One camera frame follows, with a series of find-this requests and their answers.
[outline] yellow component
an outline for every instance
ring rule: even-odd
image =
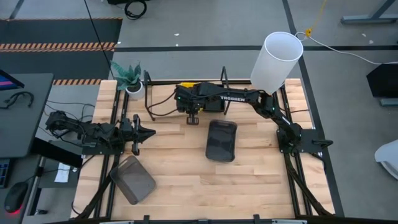
[[[328,1],[328,0],[324,0],[324,1],[323,1],[322,6],[321,6],[321,8],[320,8],[320,10],[319,10],[319,13],[318,13],[318,17],[317,17],[317,19],[315,20],[315,22],[313,23],[313,25],[312,25],[310,28],[308,28],[308,29],[305,30],[305,36],[306,36],[306,37],[311,37],[312,30],[313,30],[314,28],[316,28],[316,26],[318,25],[318,22],[319,22],[319,20],[321,19],[321,16],[322,16],[322,14],[323,14],[323,10],[324,10],[324,8],[325,8],[325,6],[326,6],[326,2],[327,2],[327,1]]]
[[[305,36],[306,37],[311,37],[311,32],[312,32],[312,28],[308,28],[305,30]]]
[[[181,86],[184,86],[185,88],[192,88],[194,84],[197,83],[180,83]]]
[[[197,83],[180,83],[179,85],[184,86],[185,88],[192,88],[194,86],[194,84]]]

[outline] computer monitor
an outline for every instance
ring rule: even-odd
[[[23,88],[25,85],[0,69],[0,91]]]

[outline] white cylinder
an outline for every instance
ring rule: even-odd
[[[253,87],[268,94],[277,91],[302,54],[303,45],[294,35],[286,32],[269,34],[251,72]]]

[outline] white pot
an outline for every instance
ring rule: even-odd
[[[126,88],[126,92],[129,93],[130,98],[132,98],[133,100],[139,100],[142,99],[145,96],[145,88],[144,85],[142,84],[142,82],[139,82],[141,87],[138,91],[136,92],[130,92],[127,88]]]

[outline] wooden table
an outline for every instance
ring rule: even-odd
[[[291,111],[307,109],[300,80],[288,79],[285,85]],[[166,99],[174,88],[175,85],[149,87],[148,104]],[[231,88],[250,89],[248,85],[231,85]],[[109,122],[115,89],[115,81],[101,82],[93,122]],[[124,92],[119,100],[118,119],[123,96]],[[172,111],[175,100],[152,109],[154,113]],[[129,100],[127,117],[132,119],[134,114],[140,116],[143,127],[157,131],[140,145],[141,155],[137,157],[155,179],[157,188],[137,205],[130,205],[116,188],[112,220],[142,220],[144,215],[150,215],[151,220],[252,219],[254,214],[261,218],[294,218],[284,157],[279,152],[275,133],[277,125],[260,117],[250,105],[232,102],[226,116],[200,113],[198,126],[186,125],[187,115],[178,112],[152,121],[143,99]],[[292,118],[304,129],[312,127],[308,111],[292,113]],[[212,119],[238,124],[233,162],[213,162],[205,157],[208,124]],[[129,142],[121,161],[131,155]],[[309,154],[301,156],[308,188],[333,213],[322,162]],[[82,211],[96,192],[102,161],[103,156],[96,156],[81,171],[75,195],[77,211]],[[296,189],[300,210],[305,213],[301,191],[297,186]],[[107,199],[106,192],[102,215]]]

